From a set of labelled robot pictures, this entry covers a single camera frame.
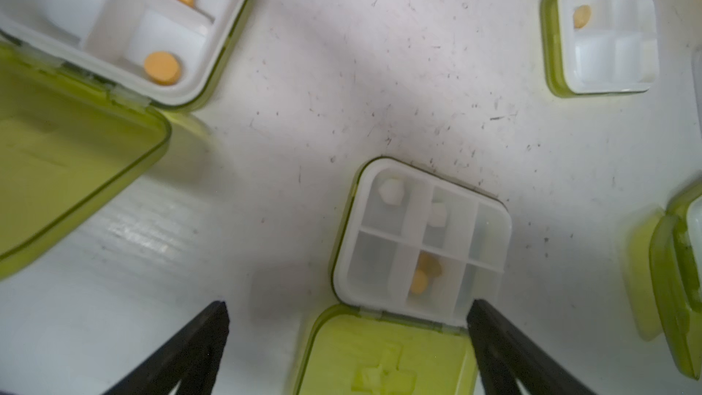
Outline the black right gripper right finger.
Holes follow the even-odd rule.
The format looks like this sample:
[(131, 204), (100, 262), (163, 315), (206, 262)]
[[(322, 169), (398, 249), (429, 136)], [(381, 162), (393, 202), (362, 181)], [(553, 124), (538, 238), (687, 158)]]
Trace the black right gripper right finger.
[(486, 394), (591, 394), (592, 390), (484, 299), (466, 318)]

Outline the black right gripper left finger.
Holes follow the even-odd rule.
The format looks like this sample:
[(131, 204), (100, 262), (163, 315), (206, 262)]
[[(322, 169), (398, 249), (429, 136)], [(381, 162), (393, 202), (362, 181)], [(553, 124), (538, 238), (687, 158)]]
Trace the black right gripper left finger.
[(106, 392), (210, 394), (229, 333), (226, 303), (214, 301)]

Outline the large green pillbox front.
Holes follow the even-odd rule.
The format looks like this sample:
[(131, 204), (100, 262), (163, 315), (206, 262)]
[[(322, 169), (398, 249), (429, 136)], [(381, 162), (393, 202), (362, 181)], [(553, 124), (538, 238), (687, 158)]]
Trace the large green pillbox front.
[(31, 265), (211, 98), (250, 0), (1, 0), (1, 274)]

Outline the small green pillbox front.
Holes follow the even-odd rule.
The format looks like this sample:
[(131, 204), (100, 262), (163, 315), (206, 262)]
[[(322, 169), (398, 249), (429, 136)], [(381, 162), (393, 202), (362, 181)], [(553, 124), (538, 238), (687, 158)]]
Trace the small green pillbox front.
[(645, 93), (659, 76), (653, 0), (542, 0), (540, 21), (556, 96)]

